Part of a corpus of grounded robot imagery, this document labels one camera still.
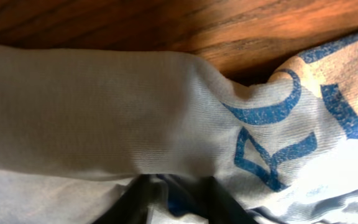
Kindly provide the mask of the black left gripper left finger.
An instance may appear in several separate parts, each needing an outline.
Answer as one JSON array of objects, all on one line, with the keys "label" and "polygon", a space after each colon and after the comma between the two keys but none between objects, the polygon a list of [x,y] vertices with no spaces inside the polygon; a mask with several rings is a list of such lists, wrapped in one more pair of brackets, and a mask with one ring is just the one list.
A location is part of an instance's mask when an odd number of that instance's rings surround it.
[{"label": "black left gripper left finger", "polygon": [[149,175],[140,175],[127,191],[93,224],[146,224],[153,183]]}]

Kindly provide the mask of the light blue printed t-shirt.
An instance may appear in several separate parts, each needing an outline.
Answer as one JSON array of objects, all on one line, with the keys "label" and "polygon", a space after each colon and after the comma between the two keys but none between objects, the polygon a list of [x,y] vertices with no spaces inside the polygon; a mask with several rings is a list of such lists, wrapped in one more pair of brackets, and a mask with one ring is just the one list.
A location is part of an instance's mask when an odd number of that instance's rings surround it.
[{"label": "light blue printed t-shirt", "polygon": [[208,223],[203,177],[257,223],[358,223],[358,33],[252,86],[178,52],[0,45],[0,223],[93,223],[140,175],[147,223]]}]

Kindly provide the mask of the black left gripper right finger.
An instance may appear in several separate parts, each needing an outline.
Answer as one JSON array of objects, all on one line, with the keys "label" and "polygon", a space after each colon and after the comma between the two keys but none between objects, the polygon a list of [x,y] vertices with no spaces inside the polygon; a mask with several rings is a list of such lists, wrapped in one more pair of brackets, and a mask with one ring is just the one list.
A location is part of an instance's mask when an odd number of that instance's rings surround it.
[{"label": "black left gripper right finger", "polygon": [[258,224],[214,177],[198,180],[197,214],[213,224]]}]

